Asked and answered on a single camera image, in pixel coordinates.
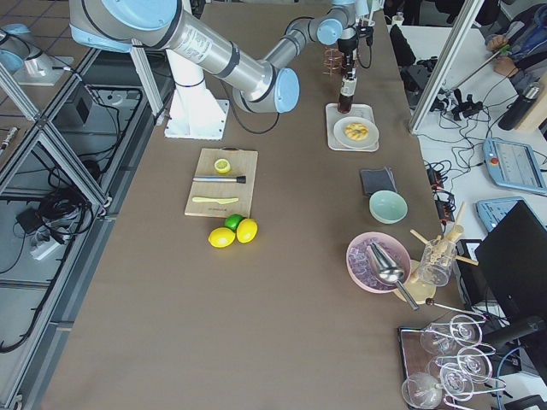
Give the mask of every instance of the lime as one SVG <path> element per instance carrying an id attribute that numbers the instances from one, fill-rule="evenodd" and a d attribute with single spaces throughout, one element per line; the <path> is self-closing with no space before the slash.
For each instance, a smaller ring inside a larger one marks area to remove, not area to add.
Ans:
<path id="1" fill-rule="evenodd" d="M 236 235 L 239 242 L 248 243 L 255 238 L 257 232 L 258 224 L 255 220 L 248 218 L 239 222 Z"/>
<path id="2" fill-rule="evenodd" d="M 221 228 L 214 229 L 209 234 L 209 243 L 215 248 L 225 248 L 232 244 L 235 238 L 236 234 L 232 230 L 222 226 Z"/>
<path id="3" fill-rule="evenodd" d="M 230 169 L 230 162 L 225 158 L 220 158 L 215 161 L 215 171 L 218 173 L 229 173 Z"/>
<path id="4" fill-rule="evenodd" d="M 226 220 L 224 221 L 224 226 L 235 232 L 238 229 L 239 222 L 244 219 L 245 217 L 243 215 L 232 214 L 226 218 Z"/>

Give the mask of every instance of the white plate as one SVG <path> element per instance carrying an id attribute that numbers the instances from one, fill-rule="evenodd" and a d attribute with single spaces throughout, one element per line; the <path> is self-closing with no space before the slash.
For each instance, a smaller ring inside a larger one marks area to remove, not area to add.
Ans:
<path id="1" fill-rule="evenodd" d="M 347 138 L 344 130 L 349 124 L 357 122 L 363 124 L 368 128 L 368 137 L 362 139 L 361 141 L 354 141 L 351 138 Z M 341 120 L 338 120 L 334 124 L 334 129 L 332 130 L 334 137 L 344 146 L 352 149 L 365 149 L 373 146 L 378 142 L 379 132 L 376 125 L 369 120 L 365 120 L 361 117 L 344 117 Z"/>

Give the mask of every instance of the knife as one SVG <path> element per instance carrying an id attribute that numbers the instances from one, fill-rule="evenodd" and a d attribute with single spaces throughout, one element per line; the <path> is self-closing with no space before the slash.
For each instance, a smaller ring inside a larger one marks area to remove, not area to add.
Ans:
<path id="1" fill-rule="evenodd" d="M 226 205 L 228 203 L 233 203 L 239 201 L 239 198 L 207 198 L 206 196 L 193 196 L 191 199 L 192 202 L 216 202 L 220 205 Z"/>

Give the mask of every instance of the green bowl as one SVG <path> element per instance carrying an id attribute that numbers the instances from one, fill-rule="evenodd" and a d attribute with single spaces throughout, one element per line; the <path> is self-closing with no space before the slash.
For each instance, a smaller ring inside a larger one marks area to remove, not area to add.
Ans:
<path id="1" fill-rule="evenodd" d="M 395 224 L 409 211 L 404 198 L 391 190 L 374 192 L 368 206 L 372 216 L 382 224 Z"/>

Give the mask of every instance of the computer monitor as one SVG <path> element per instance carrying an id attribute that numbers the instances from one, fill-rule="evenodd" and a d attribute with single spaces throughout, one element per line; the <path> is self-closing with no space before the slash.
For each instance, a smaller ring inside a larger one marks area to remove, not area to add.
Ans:
<path id="1" fill-rule="evenodd" d="M 476 249 L 476 255 L 509 321 L 508 327 L 485 335 L 485 341 L 506 343 L 518 337 L 547 383 L 543 323 L 547 322 L 547 231 L 532 210 L 518 201 Z"/>

